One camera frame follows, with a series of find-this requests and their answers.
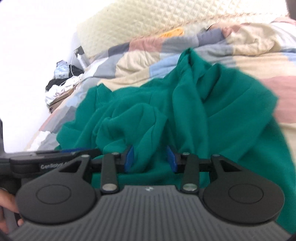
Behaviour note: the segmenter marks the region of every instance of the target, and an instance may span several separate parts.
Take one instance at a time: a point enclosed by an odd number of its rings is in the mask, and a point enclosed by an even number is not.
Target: patchwork quilt
[[[278,18],[270,24],[216,24],[194,36],[134,39],[101,52],[76,90],[44,122],[26,150],[56,148],[57,133],[65,122],[74,119],[89,88],[104,84],[114,91],[163,78],[175,68],[187,48],[193,48],[211,64],[238,68],[271,89],[279,98],[274,117],[295,156],[296,21],[289,18]]]

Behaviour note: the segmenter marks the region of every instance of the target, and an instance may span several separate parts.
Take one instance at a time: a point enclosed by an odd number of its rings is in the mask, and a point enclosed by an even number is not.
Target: quilted headboard
[[[219,21],[269,23],[287,15],[285,0],[117,0],[77,26],[88,57],[132,38],[185,26],[196,33]]]

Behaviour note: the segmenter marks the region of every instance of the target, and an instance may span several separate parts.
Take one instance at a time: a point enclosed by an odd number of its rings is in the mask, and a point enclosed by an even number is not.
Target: human hand
[[[14,213],[19,213],[15,203],[15,196],[1,188],[0,188],[0,206],[2,206],[3,208],[7,208],[8,210]],[[20,226],[23,224],[23,222],[24,221],[22,219],[19,219],[17,221],[17,224]],[[2,208],[0,209],[0,229],[6,234],[8,234],[9,232]]]

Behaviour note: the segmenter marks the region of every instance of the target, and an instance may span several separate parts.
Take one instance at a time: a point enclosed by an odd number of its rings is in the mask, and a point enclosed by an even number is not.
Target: green cloth
[[[118,175],[121,186],[179,186],[182,175],[173,174],[165,158],[168,144],[200,158],[220,153],[283,189],[286,200],[278,223],[296,232],[295,168],[272,117],[276,100],[252,77],[212,66],[187,49],[163,79],[114,92],[103,84],[89,89],[57,141],[61,149],[104,153],[133,145],[135,162],[130,173]],[[201,175],[201,185],[207,182]],[[100,174],[94,174],[92,185],[99,183]]]

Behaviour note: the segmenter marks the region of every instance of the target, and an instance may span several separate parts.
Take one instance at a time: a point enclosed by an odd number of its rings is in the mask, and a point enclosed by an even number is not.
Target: logo
[[[54,169],[54,168],[57,168],[57,167],[61,167],[62,165],[65,165],[66,163],[67,163],[67,161],[60,162],[60,163],[41,164],[40,169],[41,170]]]
[[[154,188],[153,187],[145,187],[145,190],[151,192]]]

